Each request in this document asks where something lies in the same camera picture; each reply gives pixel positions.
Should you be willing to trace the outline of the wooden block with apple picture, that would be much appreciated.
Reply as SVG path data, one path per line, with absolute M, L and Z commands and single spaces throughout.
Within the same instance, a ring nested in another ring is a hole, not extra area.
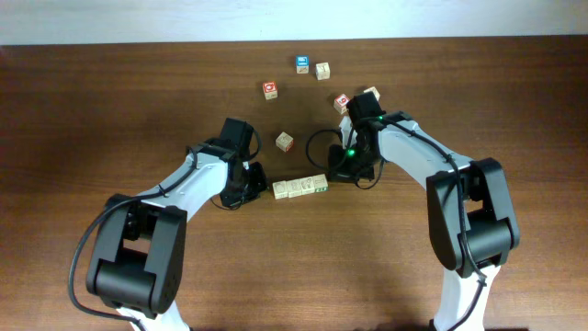
M 277 181 L 272 184 L 272 189 L 276 200 L 288 197 L 288 184 L 286 181 Z

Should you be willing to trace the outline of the green edged picture block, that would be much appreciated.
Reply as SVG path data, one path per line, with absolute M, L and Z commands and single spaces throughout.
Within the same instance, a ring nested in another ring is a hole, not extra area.
M 324 192 L 328 190 L 328 180 L 325 174 L 320 174 L 312 177 L 314 192 Z

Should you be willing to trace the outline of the wooden block letter I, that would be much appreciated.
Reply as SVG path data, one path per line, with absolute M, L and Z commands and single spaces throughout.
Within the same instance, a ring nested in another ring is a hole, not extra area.
M 307 195 L 315 192 L 313 177 L 304 177 L 300 179 L 301 194 Z

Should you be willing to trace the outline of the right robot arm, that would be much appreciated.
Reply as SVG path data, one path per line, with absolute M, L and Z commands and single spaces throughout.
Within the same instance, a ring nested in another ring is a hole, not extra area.
M 371 92 L 349 99 L 327 177 L 377 184 L 395 164 L 426 193 L 429 239 L 444 269 L 432 330 L 481 330 L 494 278 L 520 243 L 506 176 L 493 158 L 473 160 L 425 133 L 407 113 L 384 111 Z

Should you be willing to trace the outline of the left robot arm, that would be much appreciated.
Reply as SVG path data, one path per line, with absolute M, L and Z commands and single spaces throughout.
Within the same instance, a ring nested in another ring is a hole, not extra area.
M 217 138 L 187 147 L 184 163 L 137 196 L 115 194 L 89 225 L 79 246 L 96 235 L 86 289 L 106 318 L 136 330 L 187 330 L 175 302 L 183 273 L 187 224 L 213 198 L 236 211 L 266 190 L 263 167 L 250 150 L 254 127 L 226 119 Z

